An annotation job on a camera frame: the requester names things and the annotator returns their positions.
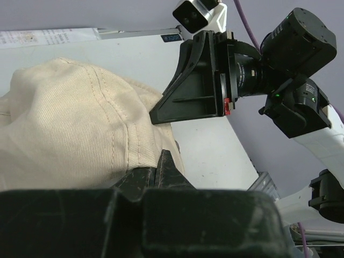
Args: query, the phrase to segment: cloth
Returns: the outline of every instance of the cloth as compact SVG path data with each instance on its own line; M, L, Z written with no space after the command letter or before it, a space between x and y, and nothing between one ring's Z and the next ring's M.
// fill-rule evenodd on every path
M13 74L0 98L0 190L87 188L162 149L183 163L170 124L152 125L162 95L91 64L55 59Z

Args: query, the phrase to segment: purple cable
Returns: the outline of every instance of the purple cable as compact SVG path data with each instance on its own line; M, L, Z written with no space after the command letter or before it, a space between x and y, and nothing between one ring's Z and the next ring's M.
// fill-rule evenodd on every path
M301 232L302 245L303 245L303 253L305 255L305 258L309 258L307 242L306 242L306 236L305 236L305 230L304 230L304 228L303 228L303 226L302 226L302 224L300 222L297 225L299 226L300 232Z
M255 39L255 37L254 37L254 35L253 35L249 25L248 25L248 22L246 20L245 14L243 13L243 10L242 10L242 7L241 7L241 4L240 4L239 0L234 0L234 4L236 6L236 9L237 9L237 11L239 13L241 21L242 21L242 23L243 23L243 25L244 25L244 27L245 27L245 29L247 31L247 34L248 34L249 38L251 39L251 41L252 41L253 45L255 46L255 48L260 52L260 48L259 48L258 42ZM333 107L333 108L338 113L340 119L344 123L344 116L342 115L342 113L339 112L339 110L337 110L335 107ZM303 252L304 252L305 258L309 258L309 253L308 253L308 248L307 248L307 242L306 242L306 236L305 236L304 228L303 228L301 223L298 223L298 226L299 226L300 231L301 231Z
M240 4L239 0L234 0L234 4L236 6L236 9L237 9L237 11L239 13L240 19L241 19L241 21L243 23L243 26L245 27L245 29L247 31L247 34L248 34L249 38L251 39L251 41L252 41L253 45L255 46L255 48L260 53L260 46L259 46L257 40L255 39L255 37L254 37L254 35L253 35L249 25L248 25L248 22L246 20L245 14L243 13L243 10L242 10L242 7L241 7L241 4Z

